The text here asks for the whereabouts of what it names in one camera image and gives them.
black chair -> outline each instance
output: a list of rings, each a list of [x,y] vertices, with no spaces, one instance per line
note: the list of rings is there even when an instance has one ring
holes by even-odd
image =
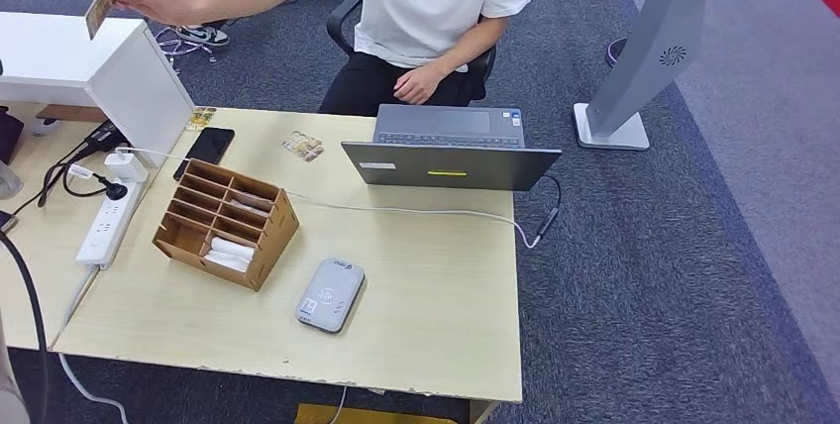
[[[351,55],[353,53],[353,44],[344,37],[342,27],[344,26],[345,20],[347,20],[356,9],[362,6],[362,2],[363,0],[344,0],[342,4],[333,10],[333,12],[330,13],[330,16],[327,17],[327,33],[330,35],[330,38],[339,45],[339,48],[347,53],[347,55]],[[493,46],[482,55],[469,62],[467,67],[470,69],[470,72],[480,72],[484,82],[487,83],[487,80],[490,79],[490,75],[493,73],[493,65],[495,64],[495,61],[496,46]],[[474,100],[480,100],[483,98],[484,96],[481,95]]]

black pants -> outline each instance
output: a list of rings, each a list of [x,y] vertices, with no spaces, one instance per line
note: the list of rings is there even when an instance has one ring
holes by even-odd
[[[353,53],[333,79],[319,112],[375,117],[379,104],[404,104],[394,97],[393,86],[409,70],[374,55]],[[438,90],[426,104],[467,106],[473,99],[473,88],[469,74],[453,72],[438,84]]]

sneaker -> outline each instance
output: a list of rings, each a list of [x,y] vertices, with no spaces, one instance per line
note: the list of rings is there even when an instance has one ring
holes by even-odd
[[[192,41],[200,45],[224,46],[230,42],[230,38],[224,32],[211,26],[199,26],[198,28],[187,28],[179,26],[175,32],[184,40]]]

gray device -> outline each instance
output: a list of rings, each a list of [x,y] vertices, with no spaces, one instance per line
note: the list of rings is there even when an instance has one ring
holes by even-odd
[[[347,321],[363,282],[365,272],[358,265],[334,258],[323,260],[312,275],[295,316],[301,323],[338,333]]]
[[[342,142],[367,184],[527,191],[562,153],[525,149],[513,108],[383,104],[373,143]]]

white power strip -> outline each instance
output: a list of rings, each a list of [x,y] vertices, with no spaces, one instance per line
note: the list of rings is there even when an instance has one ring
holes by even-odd
[[[143,184],[122,182],[119,179],[114,182],[124,184],[129,192],[122,199],[113,201],[106,198],[102,203],[76,256],[77,264],[97,265],[105,269],[117,255],[117,248],[123,241],[123,235],[140,200]]]

